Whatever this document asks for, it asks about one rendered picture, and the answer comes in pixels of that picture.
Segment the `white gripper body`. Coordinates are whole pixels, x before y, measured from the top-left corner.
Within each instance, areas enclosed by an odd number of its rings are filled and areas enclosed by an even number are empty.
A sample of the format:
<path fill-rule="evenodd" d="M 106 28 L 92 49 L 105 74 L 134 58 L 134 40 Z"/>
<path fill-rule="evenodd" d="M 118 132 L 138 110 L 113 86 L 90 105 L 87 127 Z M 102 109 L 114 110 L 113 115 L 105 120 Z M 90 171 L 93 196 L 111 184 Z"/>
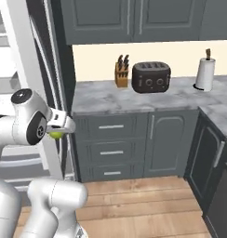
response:
<path fill-rule="evenodd" d="M 73 133 L 75 131 L 75 122 L 69 116 L 51 119 L 47 123 L 47 132 Z"/>

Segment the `dark fridge door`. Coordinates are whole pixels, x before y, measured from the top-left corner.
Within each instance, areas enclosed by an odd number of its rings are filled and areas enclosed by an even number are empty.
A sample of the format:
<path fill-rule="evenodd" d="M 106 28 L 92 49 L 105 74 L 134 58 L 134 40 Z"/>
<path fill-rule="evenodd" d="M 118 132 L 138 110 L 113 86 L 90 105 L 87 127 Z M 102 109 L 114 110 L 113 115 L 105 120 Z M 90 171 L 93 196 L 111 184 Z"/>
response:
<path fill-rule="evenodd" d="M 75 90 L 72 47 L 66 43 L 60 0 L 26 0 L 51 67 L 59 110 L 70 112 Z"/>

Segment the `white fridge with shelves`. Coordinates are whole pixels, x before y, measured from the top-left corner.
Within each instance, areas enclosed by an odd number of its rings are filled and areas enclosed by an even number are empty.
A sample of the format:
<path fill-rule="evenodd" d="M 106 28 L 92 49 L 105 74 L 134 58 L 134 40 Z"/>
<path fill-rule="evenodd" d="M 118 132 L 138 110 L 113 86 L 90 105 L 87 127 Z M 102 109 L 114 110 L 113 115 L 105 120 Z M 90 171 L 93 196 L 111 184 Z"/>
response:
<path fill-rule="evenodd" d="M 47 100 L 26 0 L 0 0 L 0 115 L 14 115 L 11 79 Z"/>

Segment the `grey drawer front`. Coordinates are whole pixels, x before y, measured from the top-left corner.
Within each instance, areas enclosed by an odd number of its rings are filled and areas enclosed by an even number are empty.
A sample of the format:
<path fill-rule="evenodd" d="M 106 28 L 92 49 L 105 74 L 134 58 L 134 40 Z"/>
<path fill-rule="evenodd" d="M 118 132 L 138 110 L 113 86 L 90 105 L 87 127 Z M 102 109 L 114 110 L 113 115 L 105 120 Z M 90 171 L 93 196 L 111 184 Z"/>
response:
<path fill-rule="evenodd" d="M 121 171 L 121 175 L 104 176 L 104 172 Z M 138 179 L 143 175 L 143 164 L 132 165 L 103 165 L 94 166 L 91 171 L 91 179 L 94 181 L 101 180 L 121 180 L 121 179 Z"/>
<path fill-rule="evenodd" d="M 124 125 L 124 128 L 99 129 L 99 126 Z M 88 133 L 92 139 L 137 138 L 146 133 L 146 113 L 126 113 L 91 116 L 88 118 Z"/>
<path fill-rule="evenodd" d="M 145 142 L 143 139 L 95 142 L 88 146 L 88 161 L 100 165 L 113 165 L 143 158 Z M 124 151 L 124 154 L 100 155 L 100 152 Z"/>

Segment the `wooden knife block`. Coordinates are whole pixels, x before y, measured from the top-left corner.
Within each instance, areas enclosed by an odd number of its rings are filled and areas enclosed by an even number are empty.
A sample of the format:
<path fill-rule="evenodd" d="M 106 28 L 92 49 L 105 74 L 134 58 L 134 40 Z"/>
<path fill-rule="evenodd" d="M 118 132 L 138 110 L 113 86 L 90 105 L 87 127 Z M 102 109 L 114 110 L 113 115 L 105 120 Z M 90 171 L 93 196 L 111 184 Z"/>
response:
<path fill-rule="evenodd" d="M 118 63 L 115 64 L 114 81 L 117 87 L 127 87 L 128 85 L 128 70 L 124 67 L 119 68 Z"/>

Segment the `black toaster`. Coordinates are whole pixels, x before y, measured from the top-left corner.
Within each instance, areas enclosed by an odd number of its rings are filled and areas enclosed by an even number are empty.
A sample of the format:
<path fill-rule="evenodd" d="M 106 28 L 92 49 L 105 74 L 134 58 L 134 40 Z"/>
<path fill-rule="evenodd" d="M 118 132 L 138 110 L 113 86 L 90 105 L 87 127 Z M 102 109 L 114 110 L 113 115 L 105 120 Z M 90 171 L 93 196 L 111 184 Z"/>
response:
<path fill-rule="evenodd" d="M 169 88 L 170 67 L 161 61 L 138 62 L 132 68 L 131 85 L 137 93 L 164 93 Z"/>

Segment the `grey base cupboard door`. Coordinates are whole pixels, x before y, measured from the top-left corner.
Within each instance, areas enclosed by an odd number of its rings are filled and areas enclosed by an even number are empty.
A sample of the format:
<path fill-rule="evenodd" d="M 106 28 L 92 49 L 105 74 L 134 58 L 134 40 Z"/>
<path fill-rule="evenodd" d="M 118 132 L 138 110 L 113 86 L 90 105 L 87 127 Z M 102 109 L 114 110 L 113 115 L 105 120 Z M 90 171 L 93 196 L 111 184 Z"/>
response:
<path fill-rule="evenodd" d="M 150 139 L 152 115 L 154 133 Z M 198 110 L 149 113 L 145 177 L 183 176 L 197 118 Z"/>

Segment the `dark corner cupboard door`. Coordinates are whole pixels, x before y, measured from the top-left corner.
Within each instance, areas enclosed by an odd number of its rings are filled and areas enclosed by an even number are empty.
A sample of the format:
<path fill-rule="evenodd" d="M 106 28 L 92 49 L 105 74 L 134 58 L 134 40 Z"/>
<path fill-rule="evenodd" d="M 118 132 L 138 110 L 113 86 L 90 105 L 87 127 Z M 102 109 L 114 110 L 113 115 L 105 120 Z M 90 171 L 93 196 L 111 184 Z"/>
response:
<path fill-rule="evenodd" d="M 184 178 L 188 181 L 197 203 L 207 210 L 213 190 L 213 167 L 220 142 L 226 140 L 217 127 L 202 113 L 199 114 Z"/>

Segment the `dark dishwasher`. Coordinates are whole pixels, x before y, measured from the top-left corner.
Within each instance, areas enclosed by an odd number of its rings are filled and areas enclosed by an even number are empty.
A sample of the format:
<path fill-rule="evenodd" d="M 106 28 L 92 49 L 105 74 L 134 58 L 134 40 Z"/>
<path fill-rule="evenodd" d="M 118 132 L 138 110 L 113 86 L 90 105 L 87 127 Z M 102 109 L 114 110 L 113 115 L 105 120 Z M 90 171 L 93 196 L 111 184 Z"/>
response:
<path fill-rule="evenodd" d="M 212 238 L 227 238 L 227 162 L 207 211 L 205 223 Z"/>

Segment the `grey wall cupboard door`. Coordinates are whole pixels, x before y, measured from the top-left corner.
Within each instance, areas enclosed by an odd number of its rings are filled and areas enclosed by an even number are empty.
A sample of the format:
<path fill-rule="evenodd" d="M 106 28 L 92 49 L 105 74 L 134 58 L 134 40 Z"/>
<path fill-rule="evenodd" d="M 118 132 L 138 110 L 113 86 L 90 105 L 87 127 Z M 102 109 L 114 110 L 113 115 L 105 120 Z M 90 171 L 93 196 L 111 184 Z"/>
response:
<path fill-rule="evenodd" d="M 139 35 L 140 0 L 135 1 L 133 41 L 171 42 L 199 39 L 207 0 L 144 0 Z"/>
<path fill-rule="evenodd" d="M 206 1 L 199 39 L 227 39 L 227 0 Z"/>
<path fill-rule="evenodd" d="M 60 0 L 68 45 L 129 43 L 132 35 L 130 0 L 130 35 L 127 35 L 127 0 Z"/>

